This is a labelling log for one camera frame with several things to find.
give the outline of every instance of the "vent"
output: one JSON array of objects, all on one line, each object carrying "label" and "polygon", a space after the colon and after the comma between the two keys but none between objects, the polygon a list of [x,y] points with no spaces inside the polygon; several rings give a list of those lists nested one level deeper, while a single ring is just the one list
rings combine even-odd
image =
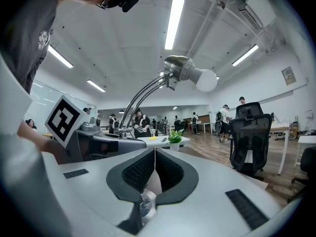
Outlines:
[{"label": "vent", "polygon": [[254,20],[254,18],[248,13],[248,11],[240,10],[239,12],[248,20],[248,22],[253,26],[254,29],[261,29],[257,22]]}]

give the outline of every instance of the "black shorts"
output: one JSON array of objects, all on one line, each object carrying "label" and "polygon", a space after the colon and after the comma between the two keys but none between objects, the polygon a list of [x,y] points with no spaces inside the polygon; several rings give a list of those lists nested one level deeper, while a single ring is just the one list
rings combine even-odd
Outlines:
[{"label": "black shorts", "polygon": [[220,134],[224,133],[224,134],[228,134],[229,132],[229,127],[228,127],[228,124],[221,121],[221,124],[222,124],[222,128],[221,128],[221,131],[219,132]]}]

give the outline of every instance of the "hand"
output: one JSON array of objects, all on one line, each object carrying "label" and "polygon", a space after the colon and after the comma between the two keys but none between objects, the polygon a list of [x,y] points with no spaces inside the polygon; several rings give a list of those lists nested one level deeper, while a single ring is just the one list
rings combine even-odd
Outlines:
[{"label": "hand", "polygon": [[69,162],[64,147],[57,140],[47,139],[40,150],[53,154],[58,164]]}]

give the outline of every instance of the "green plant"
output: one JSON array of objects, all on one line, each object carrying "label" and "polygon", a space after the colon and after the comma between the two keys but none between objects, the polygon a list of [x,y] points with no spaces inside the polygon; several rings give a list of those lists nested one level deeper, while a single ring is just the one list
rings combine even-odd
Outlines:
[{"label": "green plant", "polygon": [[182,138],[181,138],[182,132],[183,132],[183,129],[180,131],[172,131],[168,137],[168,141],[170,143],[179,143],[180,141],[182,141]]}]

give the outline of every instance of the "lamp head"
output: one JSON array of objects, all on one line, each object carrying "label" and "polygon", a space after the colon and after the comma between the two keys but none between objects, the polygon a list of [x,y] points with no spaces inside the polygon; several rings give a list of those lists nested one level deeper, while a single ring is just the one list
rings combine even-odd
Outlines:
[{"label": "lamp head", "polygon": [[164,61],[164,69],[172,72],[177,81],[192,81],[200,91],[212,91],[217,85],[215,73],[208,69],[198,69],[191,58],[171,55]]}]

